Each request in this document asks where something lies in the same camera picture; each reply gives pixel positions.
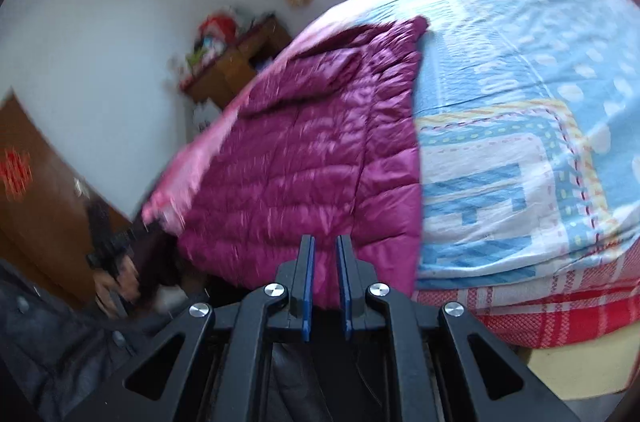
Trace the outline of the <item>person left hand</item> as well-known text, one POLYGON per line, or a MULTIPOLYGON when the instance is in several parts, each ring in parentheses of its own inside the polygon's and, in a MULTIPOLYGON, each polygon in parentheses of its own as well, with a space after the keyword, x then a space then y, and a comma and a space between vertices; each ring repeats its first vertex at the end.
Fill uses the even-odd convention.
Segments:
POLYGON ((134 303, 139 298, 138 271, 129 255, 125 255, 119 264, 116 278, 98 269, 93 272, 93 282, 96 287, 96 305, 107 317, 118 317, 117 307, 112 299, 116 293, 122 301, 134 303))

